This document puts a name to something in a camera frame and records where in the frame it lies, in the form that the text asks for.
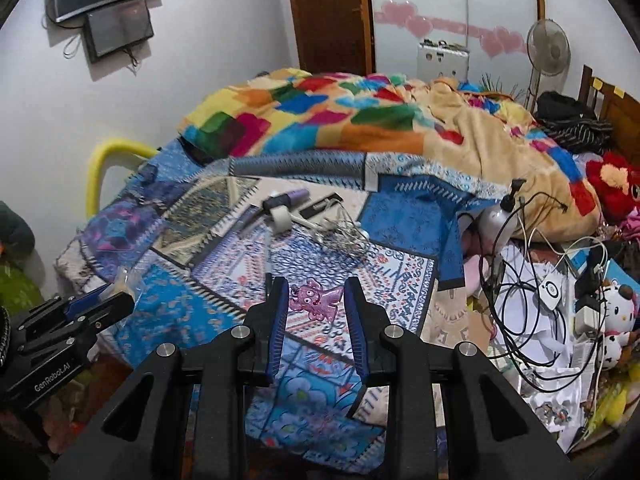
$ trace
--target white suitcase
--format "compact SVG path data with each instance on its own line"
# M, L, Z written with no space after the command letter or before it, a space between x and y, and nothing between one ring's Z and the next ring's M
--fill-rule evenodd
M466 81L469 72L469 51L446 41L424 40L418 45L418 79L425 83L439 77L454 77Z

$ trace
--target pink cloth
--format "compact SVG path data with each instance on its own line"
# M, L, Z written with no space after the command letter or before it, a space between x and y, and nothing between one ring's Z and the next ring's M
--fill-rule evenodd
M636 240L640 244L640 209L634 208L620 224L620 228L625 240Z

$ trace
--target standing fan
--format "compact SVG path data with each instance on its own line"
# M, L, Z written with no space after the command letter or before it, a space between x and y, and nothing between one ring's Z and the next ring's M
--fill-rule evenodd
M562 73L571 61L571 50L560 25L553 20L537 20L527 34L527 53L533 69L525 106L533 111L540 89L540 75L555 76Z

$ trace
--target wooden headboard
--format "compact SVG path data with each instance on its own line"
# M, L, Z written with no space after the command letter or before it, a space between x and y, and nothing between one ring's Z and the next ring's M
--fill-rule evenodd
M578 100L595 110L598 94L603 96L600 118L613 124L615 151L640 166L640 103L617 86L594 77L585 65Z

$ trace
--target brown door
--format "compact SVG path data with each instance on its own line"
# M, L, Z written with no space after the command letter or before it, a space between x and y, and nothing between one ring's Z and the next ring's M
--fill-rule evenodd
M300 68L366 75L372 68L370 0L291 0Z

